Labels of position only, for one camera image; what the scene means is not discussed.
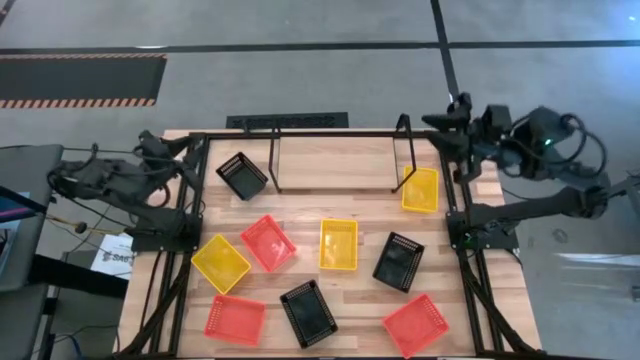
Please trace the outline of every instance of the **black mat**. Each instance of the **black mat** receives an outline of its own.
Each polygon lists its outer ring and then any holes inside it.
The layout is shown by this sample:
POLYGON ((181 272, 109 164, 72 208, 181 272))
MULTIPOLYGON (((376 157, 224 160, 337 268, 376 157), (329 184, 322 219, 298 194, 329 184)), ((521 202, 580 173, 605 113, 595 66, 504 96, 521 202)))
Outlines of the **black mat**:
POLYGON ((349 113, 309 113, 227 116, 227 129, 271 129, 278 124, 283 129, 348 128, 349 113))
POLYGON ((152 106, 163 54, 0 56, 0 108, 152 106))

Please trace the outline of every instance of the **table leg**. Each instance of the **table leg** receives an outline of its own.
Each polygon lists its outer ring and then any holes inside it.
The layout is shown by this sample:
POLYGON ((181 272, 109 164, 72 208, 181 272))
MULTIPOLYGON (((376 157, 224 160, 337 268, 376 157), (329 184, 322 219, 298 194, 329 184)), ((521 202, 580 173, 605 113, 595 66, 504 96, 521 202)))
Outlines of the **table leg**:
POLYGON ((124 299, 128 284, 127 280, 117 276, 92 271, 42 255, 34 255, 29 281, 120 299, 124 299))

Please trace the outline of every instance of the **white paper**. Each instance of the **white paper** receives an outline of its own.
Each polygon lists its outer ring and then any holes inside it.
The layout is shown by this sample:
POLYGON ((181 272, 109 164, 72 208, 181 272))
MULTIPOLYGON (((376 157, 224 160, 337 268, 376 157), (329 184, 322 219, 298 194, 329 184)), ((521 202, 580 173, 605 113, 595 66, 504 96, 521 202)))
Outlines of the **white paper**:
POLYGON ((91 270, 129 280, 133 268, 132 240, 126 234, 105 235, 91 270))

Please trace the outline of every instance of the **warning stripe mat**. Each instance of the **warning stripe mat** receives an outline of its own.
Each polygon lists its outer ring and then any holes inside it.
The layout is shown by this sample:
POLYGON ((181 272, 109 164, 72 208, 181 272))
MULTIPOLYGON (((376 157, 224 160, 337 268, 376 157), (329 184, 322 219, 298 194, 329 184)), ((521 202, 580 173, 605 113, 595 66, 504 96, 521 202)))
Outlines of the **warning stripe mat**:
POLYGON ((0 108, 153 106, 165 54, 0 56, 0 108))

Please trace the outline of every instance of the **plastic basket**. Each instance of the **plastic basket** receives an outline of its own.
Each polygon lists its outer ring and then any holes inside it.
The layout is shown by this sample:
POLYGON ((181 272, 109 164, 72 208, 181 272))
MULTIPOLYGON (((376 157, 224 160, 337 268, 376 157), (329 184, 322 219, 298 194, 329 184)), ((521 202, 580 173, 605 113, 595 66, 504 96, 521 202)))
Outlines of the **plastic basket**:
POLYGON ((241 200, 249 200, 264 189, 267 177, 242 152, 222 164, 216 173, 241 200))
POLYGON ((320 234, 320 268, 358 268, 358 222, 323 219, 320 234))
POLYGON ((408 293, 423 252, 424 246, 392 232, 382 249, 373 277, 408 293))
POLYGON ((382 323, 405 359, 449 330, 449 325, 426 294, 411 300, 382 323))
POLYGON ((241 237, 253 256, 268 272, 274 271, 296 252, 296 247, 270 215, 263 216, 251 225, 241 237))
POLYGON ((219 234, 191 258, 191 263, 221 294, 229 292, 251 269, 251 264, 219 234))
MULTIPOLYGON (((406 178, 413 170, 404 167, 406 178)), ((402 187, 402 208, 409 211, 431 213, 438 211, 438 171, 417 168, 415 174, 402 187)))
POLYGON ((266 306, 263 303, 216 295, 204 334, 234 344, 257 346, 265 312, 266 306))
POLYGON ((301 348, 307 348, 338 330, 314 280, 280 296, 280 301, 301 348))

